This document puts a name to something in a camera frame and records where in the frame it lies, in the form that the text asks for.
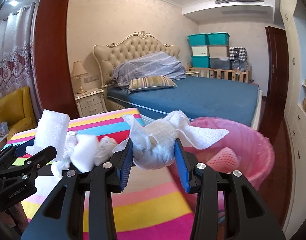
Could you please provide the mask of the person's left hand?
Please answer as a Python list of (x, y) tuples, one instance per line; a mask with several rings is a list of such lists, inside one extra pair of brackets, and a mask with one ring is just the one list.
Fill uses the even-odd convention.
[(29, 223), (21, 203), (10, 207), (8, 211), (0, 212), (0, 219), (10, 228), (18, 226), (21, 232), (24, 232)]

